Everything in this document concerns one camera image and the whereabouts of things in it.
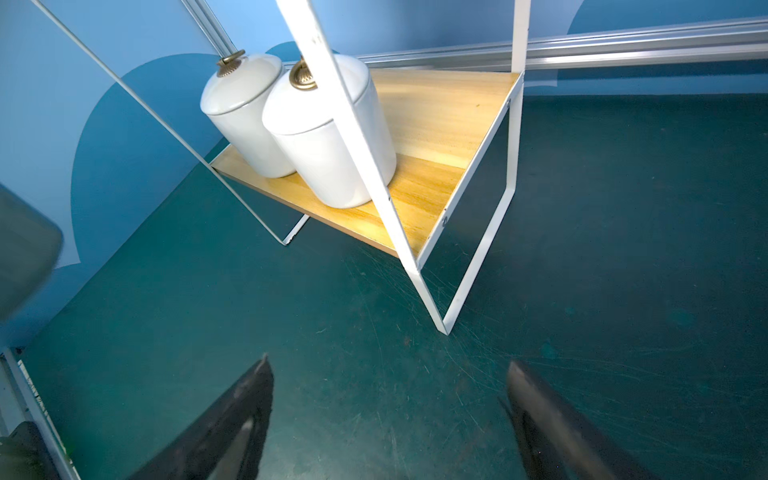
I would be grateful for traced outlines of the teal tea canister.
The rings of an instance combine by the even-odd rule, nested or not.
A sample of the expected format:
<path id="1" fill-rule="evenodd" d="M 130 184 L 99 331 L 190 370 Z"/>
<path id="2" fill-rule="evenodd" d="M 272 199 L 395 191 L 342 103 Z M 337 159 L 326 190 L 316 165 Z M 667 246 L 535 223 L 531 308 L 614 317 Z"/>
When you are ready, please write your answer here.
<path id="1" fill-rule="evenodd" d="M 1 321 L 41 288 L 63 247 L 60 228 L 1 186 Z"/>

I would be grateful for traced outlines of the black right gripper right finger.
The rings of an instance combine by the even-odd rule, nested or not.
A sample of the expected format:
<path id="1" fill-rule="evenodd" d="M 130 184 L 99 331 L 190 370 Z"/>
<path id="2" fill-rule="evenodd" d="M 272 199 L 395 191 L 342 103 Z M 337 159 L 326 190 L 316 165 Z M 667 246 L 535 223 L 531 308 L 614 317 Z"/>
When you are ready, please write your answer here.
<path id="1" fill-rule="evenodd" d="M 525 362 L 506 373 L 521 463 L 529 479 L 655 479 Z"/>

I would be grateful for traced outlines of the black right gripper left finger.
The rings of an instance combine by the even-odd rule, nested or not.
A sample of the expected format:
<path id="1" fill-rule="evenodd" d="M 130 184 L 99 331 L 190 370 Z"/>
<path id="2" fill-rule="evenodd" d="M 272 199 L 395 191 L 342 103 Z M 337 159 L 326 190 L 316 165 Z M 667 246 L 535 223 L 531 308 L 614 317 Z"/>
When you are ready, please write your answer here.
<path id="1" fill-rule="evenodd" d="M 274 395 L 267 357 L 250 367 L 133 479 L 255 479 Z"/>

